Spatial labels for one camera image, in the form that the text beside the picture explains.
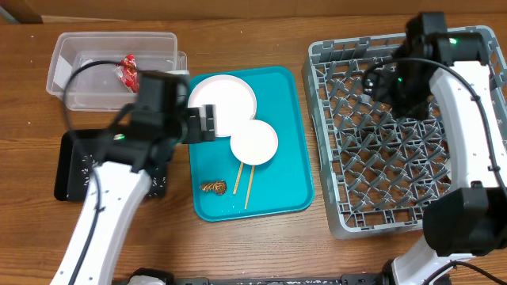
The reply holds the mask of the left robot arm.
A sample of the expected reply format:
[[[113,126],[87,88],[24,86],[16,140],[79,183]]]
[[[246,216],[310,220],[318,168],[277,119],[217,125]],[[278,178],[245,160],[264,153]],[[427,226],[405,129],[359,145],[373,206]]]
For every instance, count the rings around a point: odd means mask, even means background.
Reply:
[[[54,284],[110,284],[132,219],[152,174],[180,144],[215,139],[215,108],[190,108],[184,71],[139,72],[136,102],[100,136],[81,214]]]

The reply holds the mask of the small white bowl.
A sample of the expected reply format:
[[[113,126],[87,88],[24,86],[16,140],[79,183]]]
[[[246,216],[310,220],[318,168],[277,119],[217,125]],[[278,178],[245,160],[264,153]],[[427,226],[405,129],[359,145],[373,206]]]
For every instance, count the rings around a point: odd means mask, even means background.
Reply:
[[[262,165],[274,157],[279,140],[270,124],[262,120],[248,120],[232,132],[230,146],[240,162]]]

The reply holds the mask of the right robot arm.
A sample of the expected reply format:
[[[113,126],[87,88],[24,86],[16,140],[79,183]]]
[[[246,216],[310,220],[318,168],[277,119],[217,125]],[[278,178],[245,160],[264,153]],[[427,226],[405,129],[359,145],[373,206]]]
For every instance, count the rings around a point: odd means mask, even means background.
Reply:
[[[388,265],[393,284],[431,284],[506,247],[506,151],[490,96],[490,57],[477,32],[449,32],[441,12],[408,21],[388,62],[369,67],[365,94],[396,117],[425,120],[435,97],[451,158],[451,187],[428,205],[423,234]]]

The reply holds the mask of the red snack wrapper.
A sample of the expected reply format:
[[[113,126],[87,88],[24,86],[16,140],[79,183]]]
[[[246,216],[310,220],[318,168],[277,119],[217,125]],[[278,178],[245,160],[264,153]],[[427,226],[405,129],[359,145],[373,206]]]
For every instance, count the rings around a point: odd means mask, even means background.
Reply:
[[[132,93],[139,92],[139,79],[135,56],[128,54],[115,68],[115,74]]]

